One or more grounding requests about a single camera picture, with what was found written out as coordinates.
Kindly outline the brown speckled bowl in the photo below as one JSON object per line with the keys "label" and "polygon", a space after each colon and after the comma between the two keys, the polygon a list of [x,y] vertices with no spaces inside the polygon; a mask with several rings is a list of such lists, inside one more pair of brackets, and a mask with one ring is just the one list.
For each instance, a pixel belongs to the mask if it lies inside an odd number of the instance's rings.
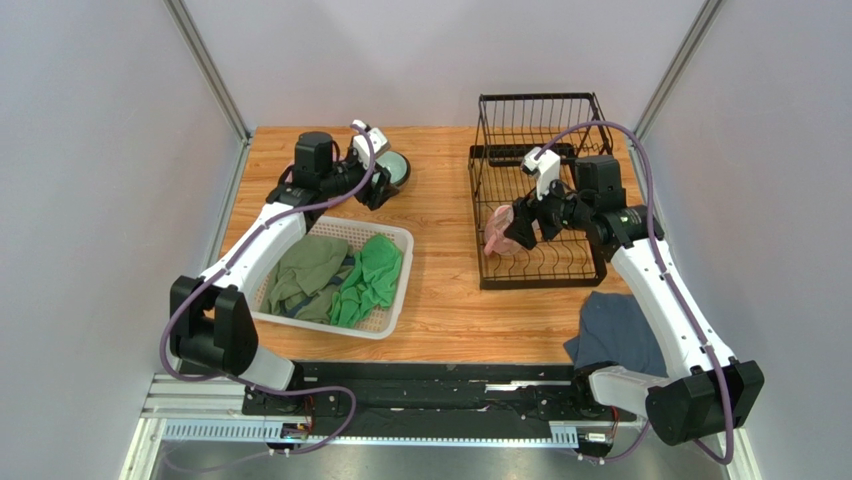
{"label": "brown speckled bowl", "polygon": [[386,168],[391,174],[392,183],[402,190],[408,183],[411,176],[411,164],[409,160],[401,153],[389,152],[390,160]]}

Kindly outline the light green bowl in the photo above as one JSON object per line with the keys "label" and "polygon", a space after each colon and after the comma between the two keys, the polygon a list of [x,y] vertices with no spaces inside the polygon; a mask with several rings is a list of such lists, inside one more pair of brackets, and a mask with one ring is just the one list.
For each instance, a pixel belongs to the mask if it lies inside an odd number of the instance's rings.
{"label": "light green bowl", "polygon": [[396,151],[388,151],[377,160],[376,170],[384,168],[390,174],[390,181],[398,188],[402,188],[411,174],[411,166],[408,159]]}

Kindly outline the clear glass cup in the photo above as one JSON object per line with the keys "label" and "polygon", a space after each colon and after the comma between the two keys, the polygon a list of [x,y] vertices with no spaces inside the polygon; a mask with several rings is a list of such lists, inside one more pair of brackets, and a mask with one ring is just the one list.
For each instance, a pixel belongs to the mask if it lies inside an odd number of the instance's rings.
{"label": "clear glass cup", "polygon": [[500,230],[494,234],[491,251],[500,256],[513,256],[520,252],[526,252],[527,249],[517,241],[507,237],[504,230]]}

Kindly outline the pink mug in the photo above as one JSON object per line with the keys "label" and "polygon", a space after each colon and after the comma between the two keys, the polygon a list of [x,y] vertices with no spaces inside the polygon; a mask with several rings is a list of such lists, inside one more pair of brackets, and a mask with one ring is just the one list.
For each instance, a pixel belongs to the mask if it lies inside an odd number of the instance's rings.
{"label": "pink mug", "polygon": [[483,252],[486,256],[496,255],[491,251],[494,234],[500,230],[506,231],[506,228],[513,220],[513,209],[511,205],[502,205],[498,207],[489,218],[484,230],[484,247]]}

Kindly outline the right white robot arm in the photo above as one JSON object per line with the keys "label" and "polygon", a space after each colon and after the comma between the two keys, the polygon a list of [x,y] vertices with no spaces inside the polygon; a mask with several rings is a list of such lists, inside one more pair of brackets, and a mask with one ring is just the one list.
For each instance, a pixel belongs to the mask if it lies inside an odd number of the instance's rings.
{"label": "right white robot arm", "polygon": [[512,204],[506,238],[531,250],[564,230],[585,234],[631,289],[660,347],[663,377],[598,362],[579,375],[582,399],[643,417],[668,445],[730,435],[745,425],[765,377],[718,336],[687,291],[664,233],[645,205],[630,206],[617,160],[575,161],[573,183],[560,178],[563,161],[535,147],[520,162],[534,188]]}

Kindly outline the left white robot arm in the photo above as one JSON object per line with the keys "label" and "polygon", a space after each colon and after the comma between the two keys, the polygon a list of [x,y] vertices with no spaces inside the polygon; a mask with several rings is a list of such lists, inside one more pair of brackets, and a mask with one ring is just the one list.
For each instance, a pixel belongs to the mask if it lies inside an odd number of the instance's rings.
{"label": "left white robot arm", "polygon": [[292,165],[249,230],[203,273],[174,281],[170,318],[159,343],[162,366],[174,378],[190,379],[171,365],[178,359],[203,368],[195,382],[227,377],[274,394],[290,386],[296,366],[260,345],[250,302],[274,264],[327,209],[352,197],[376,209],[387,199],[383,189],[389,180],[373,178],[390,142],[381,129],[359,120],[351,127],[354,134],[344,151],[326,132],[301,134]]}

